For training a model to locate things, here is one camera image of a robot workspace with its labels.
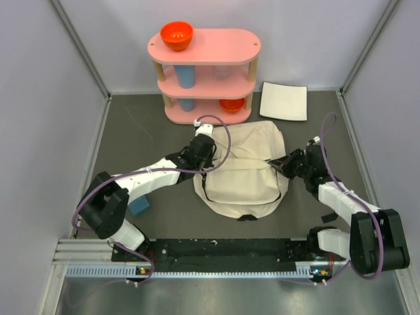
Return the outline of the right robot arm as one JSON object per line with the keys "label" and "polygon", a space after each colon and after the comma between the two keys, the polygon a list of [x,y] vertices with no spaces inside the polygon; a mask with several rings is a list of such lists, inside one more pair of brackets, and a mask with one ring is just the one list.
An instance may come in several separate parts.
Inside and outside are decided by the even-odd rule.
{"label": "right robot arm", "polygon": [[410,265],[400,215],[380,209],[357,196],[330,174],[326,153],[319,144],[309,144],[269,164],[287,179],[303,179],[306,190],[330,207],[349,226],[348,233],[325,226],[313,228],[306,252],[316,260],[332,252],[348,261],[362,276],[405,269]]}

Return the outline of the beige canvas backpack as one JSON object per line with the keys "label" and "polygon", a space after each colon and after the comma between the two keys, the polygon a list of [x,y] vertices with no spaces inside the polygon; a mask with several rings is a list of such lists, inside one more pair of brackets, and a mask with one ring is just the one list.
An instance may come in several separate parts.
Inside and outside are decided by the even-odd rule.
{"label": "beige canvas backpack", "polygon": [[289,180],[268,162],[286,156],[282,132],[271,121],[216,127],[213,163],[220,167],[193,178],[195,193],[215,213],[256,219],[273,213]]}

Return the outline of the teal blue small book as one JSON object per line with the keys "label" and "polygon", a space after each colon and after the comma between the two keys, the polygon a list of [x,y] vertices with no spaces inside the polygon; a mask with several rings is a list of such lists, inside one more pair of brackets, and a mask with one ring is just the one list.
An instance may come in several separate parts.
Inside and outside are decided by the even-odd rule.
{"label": "teal blue small book", "polygon": [[136,200],[132,201],[128,205],[128,210],[133,217],[140,215],[141,213],[145,212],[145,210],[150,208],[150,203],[146,196],[142,196],[137,198]]}

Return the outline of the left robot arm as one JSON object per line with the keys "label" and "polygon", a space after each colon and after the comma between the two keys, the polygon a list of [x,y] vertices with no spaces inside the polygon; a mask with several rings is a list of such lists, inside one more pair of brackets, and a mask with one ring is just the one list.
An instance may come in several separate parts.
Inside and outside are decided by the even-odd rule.
{"label": "left robot arm", "polygon": [[148,238],[125,218],[128,205],[154,190],[182,183],[205,167],[211,167],[215,150],[215,141],[200,134],[181,151],[126,176],[101,172],[80,201],[79,214],[99,239],[119,243],[134,260],[142,260],[149,251]]}

